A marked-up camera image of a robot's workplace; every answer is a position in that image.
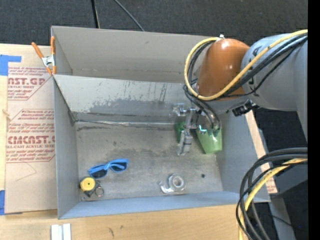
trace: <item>metal object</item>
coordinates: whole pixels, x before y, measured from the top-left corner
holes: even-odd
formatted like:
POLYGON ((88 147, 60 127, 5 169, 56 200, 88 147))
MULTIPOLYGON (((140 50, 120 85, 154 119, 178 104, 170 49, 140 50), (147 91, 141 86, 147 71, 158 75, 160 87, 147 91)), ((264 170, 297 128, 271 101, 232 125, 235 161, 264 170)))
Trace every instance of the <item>metal object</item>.
POLYGON ((186 180, 178 173, 174 173, 168 178, 168 186, 166 187, 163 182, 159 183, 160 188, 166 195, 181 194, 186 189, 186 180))
POLYGON ((98 197, 98 198, 101 198, 104 196, 105 194, 105 190, 103 189, 103 187, 99 184, 97 186, 97 188, 94 190, 94 193, 95 195, 98 197))
POLYGON ((103 189, 103 187, 100 185, 100 181, 99 180, 95 180, 95 185, 91 190, 88 191, 83 191, 83 193, 90 198, 93 194, 95 194, 98 198, 103 197, 103 195, 105 194, 105 190, 103 189))
POLYGON ((183 156, 186 153, 189 153, 191 149, 193 137, 190 133, 190 129, 197 128, 195 125, 192 125, 192 117, 194 116, 196 109, 190 107, 185 110, 183 109, 183 106, 181 104, 174 105, 172 108, 173 111, 178 115, 178 117, 186 117, 184 130, 182 130, 180 134, 179 147, 176 150, 178 156, 183 156))
POLYGON ((43 65, 45 66, 46 70, 50 75, 55 74, 57 72, 56 66, 56 38, 51 36, 50 39, 50 46, 51 46, 51 55, 44 56, 40 51, 39 47, 35 42, 32 42, 31 45, 33 46, 36 54, 38 54, 39 58, 42 60, 43 65))

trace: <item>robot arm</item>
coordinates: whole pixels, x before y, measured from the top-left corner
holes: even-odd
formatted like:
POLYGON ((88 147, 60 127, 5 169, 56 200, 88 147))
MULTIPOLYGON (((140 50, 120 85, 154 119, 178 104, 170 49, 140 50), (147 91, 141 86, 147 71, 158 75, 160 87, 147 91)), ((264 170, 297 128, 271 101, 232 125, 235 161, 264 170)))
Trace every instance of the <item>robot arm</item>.
POLYGON ((308 30, 263 38, 251 47, 230 38, 208 38, 187 57, 185 93, 199 110, 242 115, 254 107, 296 111, 307 133, 308 30), (199 54, 207 47, 198 77, 199 54))

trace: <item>scratch mark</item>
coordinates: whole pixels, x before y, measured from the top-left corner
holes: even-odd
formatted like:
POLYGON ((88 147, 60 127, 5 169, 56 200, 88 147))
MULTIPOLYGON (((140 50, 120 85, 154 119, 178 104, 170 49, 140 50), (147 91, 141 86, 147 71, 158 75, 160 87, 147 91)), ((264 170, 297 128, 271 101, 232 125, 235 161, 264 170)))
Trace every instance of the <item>scratch mark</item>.
POLYGON ((22 179, 24 179, 24 178, 27 178, 27 177, 29 177, 29 176, 31 176, 31 175, 37 174, 37 170, 36 170, 35 168, 33 168, 31 164, 29 164, 29 163, 27 163, 27 162, 25 162, 25 161, 23 161, 23 162, 24 162, 26 165, 28 165, 29 167, 31 167, 34 172, 31 173, 31 174, 29 174, 29 175, 27 175, 27 176, 18 178, 18 179, 16 180, 16 182, 17 182, 17 181, 20 181, 20 180, 22 180, 22 179))
POLYGON ((108 229, 109 229, 109 232, 111 233, 111 235, 112 235, 112 239, 114 239, 115 238, 115 233, 114 233, 114 231, 112 230, 112 228, 110 228, 110 227, 107 227, 108 229))

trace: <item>black cord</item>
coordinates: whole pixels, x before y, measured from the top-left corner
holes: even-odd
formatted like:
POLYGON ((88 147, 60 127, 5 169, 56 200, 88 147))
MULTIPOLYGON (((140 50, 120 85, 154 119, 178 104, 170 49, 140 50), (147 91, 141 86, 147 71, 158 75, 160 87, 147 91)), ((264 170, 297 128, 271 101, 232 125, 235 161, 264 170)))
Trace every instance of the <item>black cord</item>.
MULTIPOLYGON (((293 39, 290 39, 289 41, 287 41, 286 43, 280 45, 274 52, 272 52, 271 54, 269 54, 267 56, 267 58, 265 58, 261 63, 259 63, 253 70, 251 70, 250 73, 248 73, 246 76, 242 77, 241 80, 239 80, 234 86, 232 86, 229 90, 227 90, 221 97, 225 98, 225 97, 232 97, 232 95, 228 95, 233 93, 235 90, 237 90, 238 88, 240 88, 241 86, 243 86, 246 82, 248 82, 252 77, 254 77, 258 72, 260 72, 262 69, 264 69, 268 64, 270 64, 272 61, 274 61, 275 59, 277 59, 279 56, 283 55, 284 53, 286 53, 287 51, 291 50, 290 53, 285 57, 287 58, 298 46, 301 46, 304 42, 306 42, 308 39, 308 36, 306 36, 306 34, 303 35, 299 35, 296 36, 293 39)), ((261 81, 259 83, 259 87, 261 86, 261 84, 266 80, 266 77, 263 79, 263 81, 261 81)), ((246 93, 246 94, 239 94, 239 96, 245 96, 245 95, 249 95, 254 93, 254 91, 251 91, 250 93, 246 93)))
MULTIPOLYGON (((248 172, 245 174, 242 182, 241 182, 241 186, 240 186, 240 196, 244 196, 244 188, 245 188, 245 184, 246 181, 248 179, 248 190, 250 188, 250 186, 253 186, 257 180, 254 181, 254 183, 251 183, 252 180, 252 175, 254 173, 254 171, 261 166, 262 164, 265 164, 267 162, 272 162, 272 161, 277 161, 277 160, 290 160, 294 157, 296 158, 305 158, 306 157, 306 152, 308 152, 308 149, 306 148, 288 148, 288 149, 282 149, 282 150, 277 150, 277 151, 273 151, 269 154, 264 155, 263 157, 261 157, 258 161, 256 161, 256 163, 248 170, 248 172)), ((240 202, 241 205, 241 210, 243 213, 244 218, 247 221, 248 226, 250 227, 252 232, 256 232, 255 229, 253 228, 252 224, 249 221, 247 212, 245 210, 245 205, 244 205, 244 201, 240 202)))
MULTIPOLYGON (((216 101, 216 100, 220 100, 220 99, 224 99, 224 98, 237 98, 237 97, 242 97, 242 96, 247 96, 250 95, 254 92, 257 91, 257 89, 259 89, 261 87, 261 85, 263 84, 263 82, 270 76, 270 74, 276 70, 277 67, 279 67, 279 65, 294 51, 295 48, 297 48, 298 46, 300 46, 301 44, 303 44, 304 42, 306 42, 306 40, 308 39, 308 34, 301 34, 298 36, 295 36, 293 38, 291 38, 289 41, 285 42, 284 44, 280 45, 277 49, 275 49, 275 51, 273 51, 271 54, 269 54, 267 56, 267 58, 265 58, 261 63, 259 63, 250 73, 248 73, 245 77, 243 77, 240 81, 238 81, 233 87, 231 87, 229 90, 227 90, 223 95, 221 95, 220 97, 217 97, 215 99, 212 99, 212 101, 216 101), (228 95, 230 93, 233 93, 235 90, 237 90, 238 88, 240 88, 241 86, 243 86, 247 81, 249 81, 254 75, 256 75, 258 72, 260 72, 266 65, 268 65, 269 63, 271 63, 272 61, 274 61, 276 58, 278 58, 279 56, 283 55, 284 53, 286 53, 287 51, 289 51, 289 54, 287 56, 285 56, 285 58, 283 58, 279 63, 277 63, 277 65, 275 65, 272 70, 270 72, 268 72, 263 79, 261 80, 261 82, 254 88, 252 89, 251 92, 249 93, 245 93, 245 94, 235 94, 235 95, 228 95)), ((194 54, 194 56, 192 57, 189 65, 188 65, 188 80, 189 83, 191 83, 191 77, 192 77, 192 71, 193 71, 193 67, 195 64, 196 59, 198 58, 199 54, 203 51, 203 49, 205 47, 203 47, 204 45, 208 45, 213 43, 213 41, 210 41, 208 43, 204 43, 202 46, 200 46, 198 48, 198 50, 196 51, 196 53, 194 54)))
POLYGON ((96 29, 100 29, 100 24, 98 20, 98 13, 95 5, 95 0, 91 0, 91 7, 92 7, 92 12, 93 12, 93 17, 94 17, 94 24, 96 29))
MULTIPOLYGON (((244 226, 241 225, 241 221, 240 221, 239 215, 238 215, 239 207, 240 207, 240 209, 242 211, 244 220, 246 221, 246 223, 247 223, 248 227, 250 228, 251 232, 255 235, 255 237, 257 239, 261 239, 260 236, 258 235, 257 231, 255 230, 255 228, 253 227, 253 225, 250 222, 249 216, 248 216, 247 211, 245 209, 245 202, 244 202, 243 198, 247 193, 250 193, 252 187, 258 182, 259 179, 261 179, 268 171, 270 171, 271 168, 266 170, 266 171, 264 171, 263 173, 261 173, 254 180, 254 182, 252 182, 254 171, 259 166, 261 166, 262 164, 265 164, 265 163, 268 163, 268 162, 279 161, 279 160, 282 160, 282 161, 283 160, 291 160, 292 158, 307 158, 307 154, 308 154, 308 148, 287 148, 287 149, 276 150, 276 151, 273 151, 273 152, 271 152, 269 154, 266 154, 263 157, 261 157, 260 159, 258 159, 254 163, 254 165, 247 171, 247 173, 245 174, 245 176, 242 179, 241 186, 240 186, 240 192, 239 192, 240 193, 240 199, 239 199, 239 202, 238 202, 237 208, 236 208, 236 217, 237 217, 239 226, 241 227, 243 232, 248 237, 252 238, 251 236, 249 236, 250 234, 245 230, 244 226), (246 190, 244 190, 247 180, 248 180, 248 182, 247 182, 248 188, 246 190)), ((291 164, 288 164, 287 166, 288 166, 288 168, 291 168, 293 165, 301 165, 301 164, 304 164, 304 163, 303 162, 300 162, 300 163, 297 163, 297 164, 296 163, 291 163, 291 164)), ((280 166, 283 166, 283 165, 280 164, 280 165, 274 166, 273 168, 280 167, 280 166)), ((261 224, 261 222, 259 220, 259 217, 258 216, 255 217, 255 220, 257 221, 259 229, 262 232, 262 234, 264 235, 264 238, 265 239, 269 239, 267 234, 263 233, 265 231, 264 231, 263 226, 262 226, 262 224, 261 224)))
POLYGON ((143 27, 139 24, 139 22, 131 15, 131 13, 118 1, 118 0, 114 0, 120 7, 122 10, 124 10, 124 12, 126 14, 129 15, 129 17, 134 21, 134 23, 142 30, 142 31, 145 31, 143 29, 143 27))
MULTIPOLYGON (((288 164, 286 166, 288 166, 288 168, 292 168, 294 166, 298 166, 298 165, 304 165, 303 162, 297 162, 297 163, 291 163, 291 164, 288 164)), ((256 183, 262 179, 263 176, 265 176, 268 172, 270 172, 271 170, 273 170, 274 168, 278 168, 278 167, 282 167, 284 165, 277 165, 277 166, 274 166, 272 168, 269 168, 267 170, 265 170, 264 172, 262 172, 255 180, 254 182, 252 182, 248 188, 246 190, 244 190, 242 192, 242 194, 240 195, 240 199, 237 203, 237 206, 236 206, 236 219, 238 221, 238 224, 239 226, 241 227, 242 231, 247 235, 247 237, 249 239, 253 239, 252 236, 250 235, 250 233, 245 229, 244 225, 242 224, 241 220, 240 220, 240 216, 239 216, 239 208, 241 209, 241 212, 242 212, 242 215, 243 215, 243 218, 244 218, 244 222, 245 224, 247 224, 248 228, 250 229, 250 232, 254 234, 254 236, 256 237, 256 239, 258 240, 262 240, 262 238, 258 235, 256 229, 254 228, 254 226, 252 225, 252 223, 250 222, 250 218, 249 218, 249 215, 245 209, 245 202, 244 202, 244 197, 246 196, 246 194, 249 194, 252 190, 252 188, 256 185, 256 183)), ((258 218, 255 218, 256 222, 260 222, 260 219, 259 217, 258 218)), ((264 235, 264 239, 269 239, 267 233, 265 233, 266 236, 264 235)))

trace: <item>yellow tape measure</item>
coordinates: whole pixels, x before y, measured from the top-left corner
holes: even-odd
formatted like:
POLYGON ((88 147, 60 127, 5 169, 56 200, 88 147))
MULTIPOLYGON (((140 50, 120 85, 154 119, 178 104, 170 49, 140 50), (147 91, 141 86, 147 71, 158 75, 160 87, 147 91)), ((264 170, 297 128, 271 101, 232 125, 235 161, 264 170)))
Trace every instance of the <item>yellow tape measure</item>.
POLYGON ((80 182, 80 188, 82 191, 91 191, 95 188, 96 181, 92 177, 85 177, 80 182))

